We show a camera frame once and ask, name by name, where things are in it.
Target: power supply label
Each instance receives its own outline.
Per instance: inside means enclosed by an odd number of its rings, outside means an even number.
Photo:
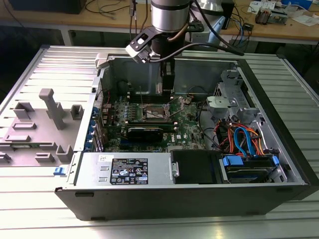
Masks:
[[[111,184],[131,185],[148,184],[147,158],[113,158],[111,170]]]

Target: circuit board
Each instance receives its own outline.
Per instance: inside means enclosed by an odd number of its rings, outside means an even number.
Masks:
[[[197,123],[196,103],[183,104],[186,96],[170,104],[133,104],[119,100],[108,106],[105,152],[170,152],[173,149],[205,149]],[[160,142],[131,142],[130,127],[163,130]]]

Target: motherboard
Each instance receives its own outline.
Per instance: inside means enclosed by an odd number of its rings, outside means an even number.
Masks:
[[[170,152],[205,149],[196,102],[173,96],[165,104],[136,103],[119,97],[104,104],[105,152]]]

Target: blue cable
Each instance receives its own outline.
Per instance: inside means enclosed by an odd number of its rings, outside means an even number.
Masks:
[[[243,149],[240,147],[239,143],[238,143],[237,134],[238,134],[239,130],[243,130],[244,133],[245,133],[245,135],[246,135],[249,153],[250,153],[251,155],[256,155],[255,150],[254,150],[254,147],[251,145],[251,139],[250,139],[249,132],[248,132],[245,128],[243,128],[243,127],[238,127],[238,128],[236,128],[236,130],[235,130],[235,132],[234,132],[234,141],[235,141],[236,147],[243,153],[243,155],[244,155],[245,157],[247,156],[245,150],[243,150]]]
[[[244,36],[243,26],[240,24],[240,22],[237,19],[232,18],[232,20],[234,20],[240,26],[240,40],[239,40],[239,44],[240,44],[241,41],[243,40],[243,36]]]

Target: wooden table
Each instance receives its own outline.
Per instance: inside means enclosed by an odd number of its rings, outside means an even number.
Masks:
[[[313,26],[306,26],[297,21],[288,18],[286,25],[267,24],[261,25],[255,23],[255,14],[247,13],[250,0],[236,0],[237,9],[241,17],[246,23],[254,25],[250,39],[252,41],[266,41],[266,42],[283,42],[283,43],[297,43],[297,44],[317,44],[319,41],[319,24]],[[319,6],[312,4],[309,11],[319,12]],[[306,12],[306,15],[312,16],[313,12]],[[230,38],[234,38],[238,34],[238,29],[235,22],[231,21],[226,30],[221,31],[221,34]]]
[[[99,0],[100,5],[116,3],[116,0]],[[248,5],[250,0],[237,0],[240,15],[247,23],[254,25],[254,29],[250,39],[252,41],[268,41],[268,42],[284,42],[284,43],[296,43],[296,44],[316,44],[319,40],[319,24],[313,26],[305,26],[301,23],[288,19],[286,25],[267,24],[259,25],[255,23],[255,14],[247,13],[248,7],[242,8],[244,5]],[[79,15],[65,14],[65,13],[53,13],[53,12],[33,12],[33,11],[14,11],[7,2],[7,5],[12,14],[23,24],[25,27],[36,28],[49,28],[58,29],[61,31],[65,45],[72,45],[72,40],[69,35],[70,30],[84,30],[84,31],[100,31],[100,32],[129,32],[129,8],[124,8],[115,12],[115,20],[105,17],[101,14],[92,13],[83,9]],[[113,10],[123,6],[129,5],[129,1],[125,0],[115,6],[109,6],[105,9]],[[89,5],[89,9],[97,11],[96,3]],[[311,11],[318,11],[319,7],[312,5]],[[151,25],[151,13],[148,13],[149,17],[146,22],[146,26]],[[146,11],[144,4],[137,5],[137,25],[138,28],[142,26],[145,19]],[[3,5],[3,1],[0,1],[0,24],[20,26],[8,13]],[[221,34],[228,41],[236,37],[238,29],[233,21],[231,21],[227,30],[222,30]]]

